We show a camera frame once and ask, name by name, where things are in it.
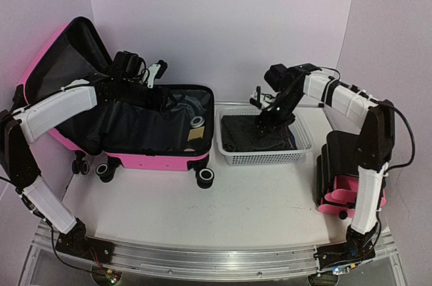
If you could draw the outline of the white perforated plastic basket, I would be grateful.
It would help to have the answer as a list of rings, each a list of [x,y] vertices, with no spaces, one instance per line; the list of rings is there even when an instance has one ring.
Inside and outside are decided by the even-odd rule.
[[[296,119],[288,127],[296,138],[297,150],[282,150],[270,152],[227,152],[222,147],[221,119],[224,115],[258,115],[259,110],[252,106],[224,106],[216,110],[216,141],[219,152],[225,157],[228,165],[270,165],[282,163],[295,163],[300,161],[307,153],[315,148],[312,134],[299,109],[294,111]]]

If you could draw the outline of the black dotted cloth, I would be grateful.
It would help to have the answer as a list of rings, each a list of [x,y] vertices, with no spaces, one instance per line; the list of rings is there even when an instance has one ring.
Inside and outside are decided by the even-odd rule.
[[[224,115],[221,119],[221,140],[227,152],[270,152],[296,150],[289,129],[262,132],[256,115]]]

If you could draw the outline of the pink hard-shell suitcase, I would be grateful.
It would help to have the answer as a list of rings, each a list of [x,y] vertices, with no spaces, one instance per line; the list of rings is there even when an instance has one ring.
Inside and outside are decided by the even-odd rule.
[[[111,57],[92,22],[77,17],[63,25],[40,50],[22,76],[13,96],[19,109],[83,78],[92,71],[105,72]],[[75,115],[51,130],[51,135],[75,152],[75,174],[87,174],[86,155],[106,154],[95,173],[101,181],[113,179],[118,167],[162,171],[194,170],[202,189],[212,186],[215,174],[208,167],[214,129],[213,91],[194,84],[160,84],[171,92],[168,109],[152,111],[123,102],[110,102]],[[188,141],[195,116],[205,119],[202,139]],[[187,147],[196,152],[184,152]]]

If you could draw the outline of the blue cloth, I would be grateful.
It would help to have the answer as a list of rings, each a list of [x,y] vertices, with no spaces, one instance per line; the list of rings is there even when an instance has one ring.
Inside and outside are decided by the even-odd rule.
[[[294,150],[297,150],[298,147],[297,147],[297,143],[296,143],[296,138],[295,138],[295,135],[293,134],[292,130],[287,127],[286,132],[287,132],[287,135],[288,135],[288,138],[289,138],[289,141],[290,141],[292,148]]]

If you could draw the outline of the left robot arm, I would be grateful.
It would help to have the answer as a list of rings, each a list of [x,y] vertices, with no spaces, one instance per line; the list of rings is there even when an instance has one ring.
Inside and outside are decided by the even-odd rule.
[[[154,85],[168,64],[159,60],[142,67],[142,58],[121,52],[105,72],[92,71],[36,103],[1,112],[1,166],[10,183],[25,196],[44,219],[60,233],[63,243],[77,257],[90,251],[90,241],[75,227],[83,227],[53,193],[42,176],[30,145],[41,135],[73,116],[110,102],[123,102],[152,111],[165,111],[171,94]]]

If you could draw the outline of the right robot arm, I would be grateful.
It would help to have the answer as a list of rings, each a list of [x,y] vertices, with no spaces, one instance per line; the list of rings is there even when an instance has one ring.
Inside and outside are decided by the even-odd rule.
[[[311,63],[286,67],[272,65],[264,75],[276,93],[274,97],[257,87],[250,104],[260,110],[257,129],[260,135],[272,132],[294,121],[294,109],[303,96],[321,101],[360,128],[354,149],[358,168],[358,194],[354,218],[348,226],[340,256],[354,261],[365,250],[380,228],[379,207],[383,180],[389,171],[395,145],[394,116],[406,117],[390,101],[380,101],[355,85],[347,85],[327,75]]]

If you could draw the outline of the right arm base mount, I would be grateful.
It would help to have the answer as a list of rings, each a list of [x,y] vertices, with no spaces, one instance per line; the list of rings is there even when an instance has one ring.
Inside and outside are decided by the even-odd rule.
[[[358,265],[366,260],[375,258],[373,246],[366,246],[364,250],[349,250],[345,244],[320,246],[313,255],[318,260],[320,271],[342,269],[351,264]]]

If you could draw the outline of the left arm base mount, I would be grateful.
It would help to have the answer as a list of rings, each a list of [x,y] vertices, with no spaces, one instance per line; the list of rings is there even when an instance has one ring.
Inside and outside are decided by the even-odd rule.
[[[114,247],[113,242],[72,232],[60,233],[55,243],[55,249],[62,254],[92,260],[99,264],[111,262]]]

